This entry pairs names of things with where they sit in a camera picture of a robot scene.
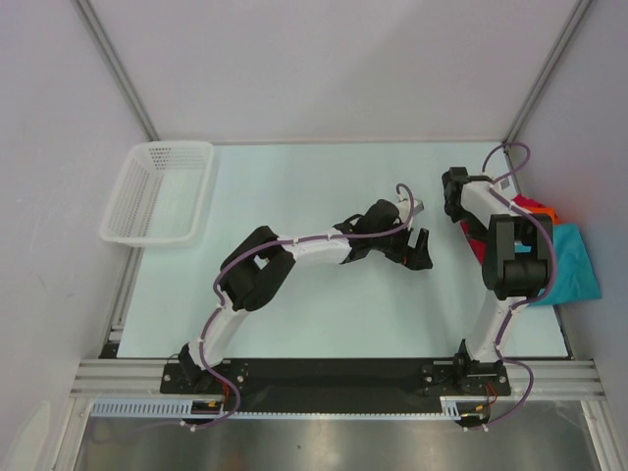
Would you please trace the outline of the teal t shirt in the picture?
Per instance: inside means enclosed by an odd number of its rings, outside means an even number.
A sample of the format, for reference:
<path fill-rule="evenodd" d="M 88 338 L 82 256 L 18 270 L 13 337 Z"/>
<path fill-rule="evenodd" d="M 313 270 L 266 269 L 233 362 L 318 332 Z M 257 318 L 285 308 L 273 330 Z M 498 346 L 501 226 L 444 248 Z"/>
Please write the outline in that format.
<path fill-rule="evenodd" d="M 533 306 L 598 300 L 602 292 L 578 227 L 561 224 L 553 229 L 558 271 L 549 295 Z"/>

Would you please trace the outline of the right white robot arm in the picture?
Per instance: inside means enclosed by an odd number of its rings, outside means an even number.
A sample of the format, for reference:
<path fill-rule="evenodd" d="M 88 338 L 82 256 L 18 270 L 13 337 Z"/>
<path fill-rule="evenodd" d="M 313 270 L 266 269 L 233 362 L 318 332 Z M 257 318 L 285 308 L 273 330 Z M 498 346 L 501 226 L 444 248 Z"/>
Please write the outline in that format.
<path fill-rule="evenodd" d="M 476 393 L 499 374 L 502 347 L 523 310 L 550 293 L 556 278 L 553 221 L 507 199 L 486 175 L 464 167 L 442 175 L 445 213 L 467 226 L 467 237 L 485 245 L 481 262 L 487 289 L 477 320 L 454 355 L 452 380 Z"/>

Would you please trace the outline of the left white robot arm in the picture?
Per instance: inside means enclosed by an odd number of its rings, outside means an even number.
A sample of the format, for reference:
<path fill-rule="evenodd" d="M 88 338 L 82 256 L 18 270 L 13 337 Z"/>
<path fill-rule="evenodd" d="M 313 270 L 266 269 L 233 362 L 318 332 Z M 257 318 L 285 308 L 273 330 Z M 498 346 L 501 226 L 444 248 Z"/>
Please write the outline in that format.
<path fill-rule="evenodd" d="M 268 226 L 255 229 L 223 262 L 213 290 L 218 304 L 200 336 L 183 346 L 179 361 L 183 381 L 194 391 L 210 390 L 227 346 L 248 314 L 265 307 L 298 266 L 342 265 L 379 252 L 411 271 L 433 267 L 429 232 L 410 243 L 413 217 L 423 202 L 412 196 L 397 203 L 380 199 L 321 235 L 281 236 Z"/>

